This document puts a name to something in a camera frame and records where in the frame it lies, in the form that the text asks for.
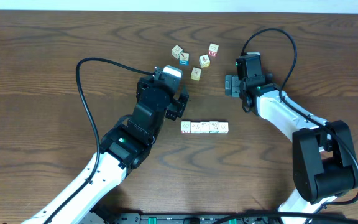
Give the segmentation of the wooden block red letter side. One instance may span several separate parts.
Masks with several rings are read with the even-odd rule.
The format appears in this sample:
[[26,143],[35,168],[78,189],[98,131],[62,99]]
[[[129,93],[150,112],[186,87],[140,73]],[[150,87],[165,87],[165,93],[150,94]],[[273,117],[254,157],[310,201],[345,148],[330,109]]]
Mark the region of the wooden block red letter side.
[[191,133],[191,122],[190,121],[182,121],[181,122],[181,132],[183,134]]

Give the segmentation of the wooden block with turtle drawing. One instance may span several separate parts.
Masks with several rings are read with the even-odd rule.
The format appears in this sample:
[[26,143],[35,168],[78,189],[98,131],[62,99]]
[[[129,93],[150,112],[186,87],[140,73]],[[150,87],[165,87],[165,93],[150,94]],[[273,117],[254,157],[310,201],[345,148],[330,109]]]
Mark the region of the wooden block with turtle drawing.
[[191,122],[190,123],[191,134],[199,134],[201,132],[201,123],[200,122]]

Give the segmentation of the wooden block red A side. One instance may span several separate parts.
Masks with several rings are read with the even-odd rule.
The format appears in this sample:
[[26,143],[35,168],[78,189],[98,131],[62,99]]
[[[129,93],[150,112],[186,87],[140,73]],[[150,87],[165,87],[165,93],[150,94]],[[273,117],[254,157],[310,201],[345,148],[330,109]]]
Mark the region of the wooden block red A side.
[[210,123],[200,122],[200,133],[210,133]]

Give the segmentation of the wooden block yellow S side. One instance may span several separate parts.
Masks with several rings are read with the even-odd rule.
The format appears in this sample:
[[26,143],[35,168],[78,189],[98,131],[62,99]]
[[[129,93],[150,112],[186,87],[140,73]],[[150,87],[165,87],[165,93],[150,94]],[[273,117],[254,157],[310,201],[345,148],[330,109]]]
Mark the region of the wooden block yellow S side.
[[229,123],[228,122],[219,122],[218,123],[218,133],[226,134],[229,132]]

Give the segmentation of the wooden block airplane green N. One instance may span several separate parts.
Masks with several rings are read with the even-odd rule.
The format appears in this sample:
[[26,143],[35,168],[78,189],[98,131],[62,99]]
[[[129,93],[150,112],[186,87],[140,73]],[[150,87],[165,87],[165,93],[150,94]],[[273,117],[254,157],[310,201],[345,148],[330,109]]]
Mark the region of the wooden block airplane green N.
[[218,121],[210,121],[209,122],[209,132],[210,133],[218,133],[219,132],[219,122]]

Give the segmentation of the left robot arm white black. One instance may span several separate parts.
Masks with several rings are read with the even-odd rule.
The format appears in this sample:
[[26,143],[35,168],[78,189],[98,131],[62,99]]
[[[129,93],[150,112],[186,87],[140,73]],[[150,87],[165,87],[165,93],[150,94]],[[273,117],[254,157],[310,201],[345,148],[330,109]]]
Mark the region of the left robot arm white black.
[[79,223],[91,209],[150,154],[165,119],[182,117],[188,92],[175,98],[183,72],[166,66],[141,78],[137,103],[102,138],[80,174],[27,223]]

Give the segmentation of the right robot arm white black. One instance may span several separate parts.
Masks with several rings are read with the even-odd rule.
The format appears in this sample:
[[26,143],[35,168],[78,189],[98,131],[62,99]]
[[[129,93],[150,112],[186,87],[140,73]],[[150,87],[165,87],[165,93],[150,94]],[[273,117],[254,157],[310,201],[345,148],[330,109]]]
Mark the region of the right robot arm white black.
[[358,162],[348,125],[329,122],[303,109],[264,74],[257,52],[236,60],[226,75],[226,94],[242,100],[246,113],[272,123],[292,143],[295,189],[278,212],[280,223],[311,223],[317,214],[352,189],[358,190]]

